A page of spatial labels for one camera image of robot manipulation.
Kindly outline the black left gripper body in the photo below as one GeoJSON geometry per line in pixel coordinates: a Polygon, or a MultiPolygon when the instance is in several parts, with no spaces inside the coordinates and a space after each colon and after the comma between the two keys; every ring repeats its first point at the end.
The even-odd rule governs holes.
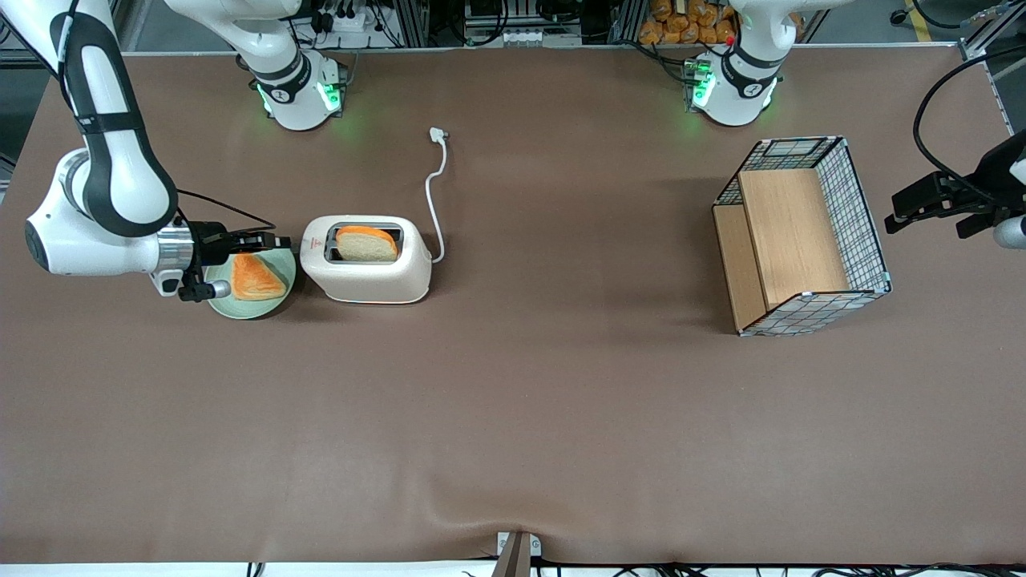
{"type": "Polygon", "coordinates": [[[966,218],[956,224],[961,240],[992,231],[994,240],[1023,240],[1025,131],[985,153],[977,168],[956,185],[955,203],[966,218]]]}

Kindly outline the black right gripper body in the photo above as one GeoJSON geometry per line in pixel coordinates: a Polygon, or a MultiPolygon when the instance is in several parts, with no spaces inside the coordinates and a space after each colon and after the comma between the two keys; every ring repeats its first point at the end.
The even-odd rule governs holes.
{"type": "Polygon", "coordinates": [[[192,220],[192,264],[199,267],[219,266],[237,248],[236,238],[213,220],[192,220]]]}

